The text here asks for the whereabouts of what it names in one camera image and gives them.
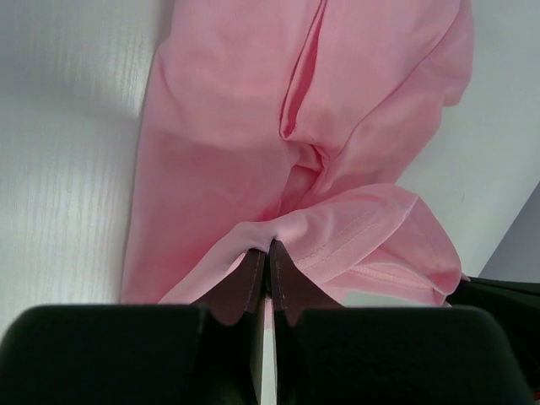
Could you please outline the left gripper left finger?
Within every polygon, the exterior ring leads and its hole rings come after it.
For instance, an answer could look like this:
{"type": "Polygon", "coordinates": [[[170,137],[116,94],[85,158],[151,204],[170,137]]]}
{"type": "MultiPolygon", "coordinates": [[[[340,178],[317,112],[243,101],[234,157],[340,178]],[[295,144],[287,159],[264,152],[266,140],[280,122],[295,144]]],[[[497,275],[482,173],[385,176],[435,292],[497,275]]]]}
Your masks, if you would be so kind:
{"type": "Polygon", "coordinates": [[[249,250],[196,303],[206,319],[192,377],[193,404],[257,404],[252,377],[266,254],[249,250]]]}

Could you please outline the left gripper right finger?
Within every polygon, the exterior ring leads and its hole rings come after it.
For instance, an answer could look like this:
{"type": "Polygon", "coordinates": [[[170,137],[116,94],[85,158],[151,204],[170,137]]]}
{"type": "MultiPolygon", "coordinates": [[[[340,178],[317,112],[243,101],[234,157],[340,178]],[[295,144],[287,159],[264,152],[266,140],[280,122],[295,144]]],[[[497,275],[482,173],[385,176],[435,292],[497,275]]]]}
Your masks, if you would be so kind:
{"type": "Polygon", "coordinates": [[[294,264],[284,243],[273,240],[268,253],[268,287],[273,302],[278,404],[312,404],[309,367],[304,345],[294,327],[304,311],[341,310],[343,305],[326,294],[294,264]]]}

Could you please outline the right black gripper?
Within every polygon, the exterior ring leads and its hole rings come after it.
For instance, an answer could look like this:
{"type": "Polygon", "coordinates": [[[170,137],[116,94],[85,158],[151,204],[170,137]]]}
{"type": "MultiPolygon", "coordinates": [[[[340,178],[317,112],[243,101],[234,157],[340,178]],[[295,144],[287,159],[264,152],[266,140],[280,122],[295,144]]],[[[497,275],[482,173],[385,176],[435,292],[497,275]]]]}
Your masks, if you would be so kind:
{"type": "Polygon", "coordinates": [[[539,378],[539,284],[470,278],[446,298],[487,311],[503,328],[524,376],[539,378]]]}

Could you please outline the pink t shirt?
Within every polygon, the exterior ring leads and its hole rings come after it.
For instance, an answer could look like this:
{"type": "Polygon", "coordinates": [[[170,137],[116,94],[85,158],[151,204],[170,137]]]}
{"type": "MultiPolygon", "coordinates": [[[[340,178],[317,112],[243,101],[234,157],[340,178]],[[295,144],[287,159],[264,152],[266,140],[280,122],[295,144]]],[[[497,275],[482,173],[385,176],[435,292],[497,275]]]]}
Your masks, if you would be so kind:
{"type": "Polygon", "coordinates": [[[178,1],[149,75],[124,304],[192,303],[283,242],[335,300],[463,279],[397,179],[472,72],[468,1],[178,1]]]}

